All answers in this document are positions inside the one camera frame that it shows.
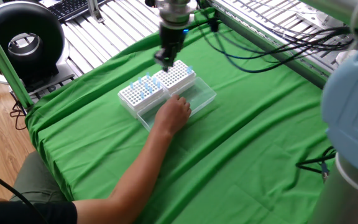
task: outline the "transparent tray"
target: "transparent tray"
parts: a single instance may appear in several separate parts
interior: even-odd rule
[[[191,117],[212,102],[215,99],[216,93],[200,77],[197,77],[194,81],[194,85],[183,93],[180,93],[180,96],[185,97],[187,102],[190,103]],[[154,125],[157,111],[166,101],[166,98],[161,98],[158,102],[154,103],[155,106],[153,108],[145,108],[137,113],[137,119],[148,131],[150,131]]]

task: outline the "green cloth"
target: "green cloth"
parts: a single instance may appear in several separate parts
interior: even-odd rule
[[[201,27],[218,46],[209,27]],[[220,29],[258,49],[226,26]],[[233,55],[255,55],[224,46]],[[142,149],[148,132],[117,94],[161,69],[152,57],[159,48],[158,34],[144,38],[43,97],[28,114],[32,143],[67,198],[106,198]],[[323,182],[295,163],[330,145],[321,90],[286,66],[241,72],[197,28],[177,59],[192,65],[217,96],[175,136],[136,223],[306,223]],[[271,66],[260,58],[236,62],[250,70]]]

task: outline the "keyboard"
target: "keyboard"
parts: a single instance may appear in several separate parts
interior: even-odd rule
[[[105,0],[98,0],[98,4],[105,2]],[[60,22],[79,16],[88,9],[88,2],[86,0],[62,0],[50,7],[48,7]]]

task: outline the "green pole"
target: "green pole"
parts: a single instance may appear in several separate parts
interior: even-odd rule
[[[11,86],[13,92],[15,93],[17,99],[23,105],[25,109],[30,108],[33,105],[32,100],[28,92],[25,90],[24,85],[17,76],[16,71],[13,69],[13,66],[9,59],[7,58],[4,50],[0,45],[0,71],[5,76],[7,82]]]

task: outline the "black shirt sleeve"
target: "black shirt sleeve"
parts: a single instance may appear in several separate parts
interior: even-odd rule
[[[76,224],[77,211],[72,202],[35,203],[49,224]],[[22,202],[0,202],[0,223],[42,223],[39,215]]]

